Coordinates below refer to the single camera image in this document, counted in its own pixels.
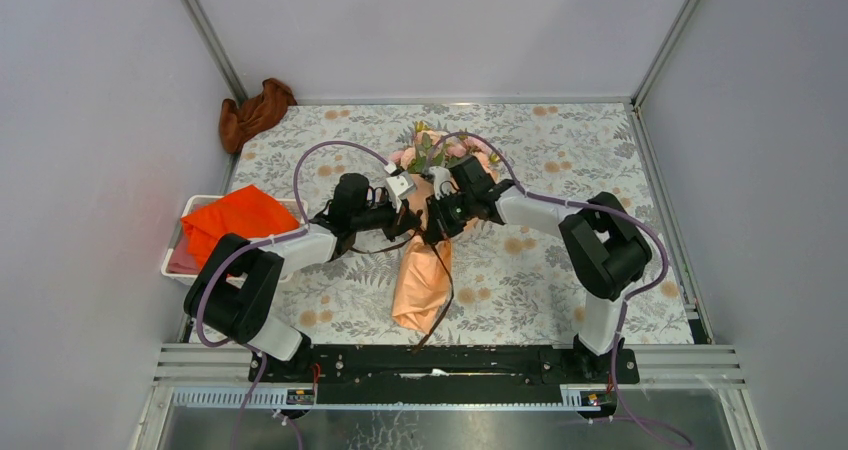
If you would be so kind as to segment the pink fake flower bunch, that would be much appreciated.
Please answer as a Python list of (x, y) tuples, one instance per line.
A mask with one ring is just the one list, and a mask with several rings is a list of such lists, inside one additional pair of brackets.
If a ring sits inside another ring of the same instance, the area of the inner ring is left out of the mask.
[(444, 154), (446, 160), (449, 162), (459, 160), (465, 156), (472, 156), (486, 170), (491, 169), (493, 165), (498, 165), (501, 162), (501, 158), (486, 143), (477, 137), (469, 135), (450, 137), (444, 145)]

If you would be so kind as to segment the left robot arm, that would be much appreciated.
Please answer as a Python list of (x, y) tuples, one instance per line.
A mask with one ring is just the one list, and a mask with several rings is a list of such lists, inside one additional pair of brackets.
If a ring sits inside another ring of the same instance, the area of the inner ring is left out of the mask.
[(388, 176), (379, 199), (371, 198), (369, 188), (366, 177), (345, 174), (326, 208), (304, 226), (258, 240), (235, 233), (221, 237), (184, 301), (201, 343), (236, 343), (272, 358), (272, 368), (285, 380), (304, 377), (309, 338), (270, 313), (280, 278), (339, 259), (361, 232), (381, 230), (394, 240), (420, 221), (408, 203), (416, 190), (408, 172)]

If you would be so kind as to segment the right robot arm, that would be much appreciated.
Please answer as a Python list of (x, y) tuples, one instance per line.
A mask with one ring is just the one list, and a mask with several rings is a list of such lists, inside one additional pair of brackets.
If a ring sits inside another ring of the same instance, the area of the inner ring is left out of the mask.
[(613, 368), (616, 330), (624, 293), (644, 273), (653, 253), (643, 232), (606, 192), (588, 202), (536, 194), (511, 179), (495, 181), (482, 164), (466, 156), (452, 166), (422, 172), (433, 195), (426, 200), (428, 244), (462, 233), (473, 219), (525, 226), (561, 237), (572, 268), (587, 293), (586, 322), (578, 332), (575, 372), (597, 382)]

